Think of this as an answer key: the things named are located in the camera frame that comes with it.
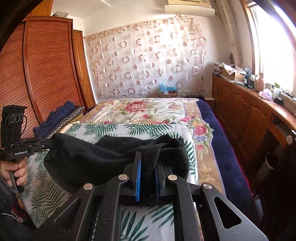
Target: person's arm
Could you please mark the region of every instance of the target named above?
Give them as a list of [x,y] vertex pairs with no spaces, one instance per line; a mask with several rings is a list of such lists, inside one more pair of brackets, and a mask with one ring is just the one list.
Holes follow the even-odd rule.
[[16,171],[14,176],[19,177],[18,186],[24,186],[27,183],[27,158],[23,158],[18,164],[11,161],[2,161],[0,163],[0,210],[3,213],[10,213],[15,200],[10,171]]

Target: wooden countertop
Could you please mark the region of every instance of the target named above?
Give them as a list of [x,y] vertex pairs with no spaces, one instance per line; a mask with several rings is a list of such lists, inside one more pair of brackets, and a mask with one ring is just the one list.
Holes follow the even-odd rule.
[[240,85],[235,85],[235,86],[248,92],[250,95],[257,98],[258,101],[262,101],[266,105],[268,105],[268,107],[271,108],[272,112],[278,118],[280,118],[291,130],[296,132],[296,118],[289,112],[289,110],[286,107],[281,106],[281,105],[275,103],[274,101],[262,99],[261,97],[259,97],[258,91],[256,91],[256,90],[252,90],[252,89],[240,86]]

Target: trash can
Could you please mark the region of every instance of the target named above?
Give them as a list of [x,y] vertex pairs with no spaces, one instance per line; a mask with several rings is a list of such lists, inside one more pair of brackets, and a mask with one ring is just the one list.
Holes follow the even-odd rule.
[[258,182],[262,182],[268,173],[276,167],[279,162],[279,158],[274,153],[267,153],[265,156],[265,162],[262,163],[258,171]]

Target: air conditioner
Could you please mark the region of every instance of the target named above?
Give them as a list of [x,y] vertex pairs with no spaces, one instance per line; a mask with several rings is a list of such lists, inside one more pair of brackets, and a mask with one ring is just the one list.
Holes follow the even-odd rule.
[[165,5],[165,13],[206,17],[215,15],[215,10],[212,8],[210,0],[168,0],[168,3],[169,5]]

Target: wardrobe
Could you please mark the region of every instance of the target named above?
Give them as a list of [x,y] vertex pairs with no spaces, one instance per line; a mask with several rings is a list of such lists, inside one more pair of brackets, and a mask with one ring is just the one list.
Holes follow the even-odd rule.
[[25,18],[0,52],[0,86],[0,115],[5,105],[28,107],[22,137],[67,100],[94,106],[82,32],[73,31],[72,19]]

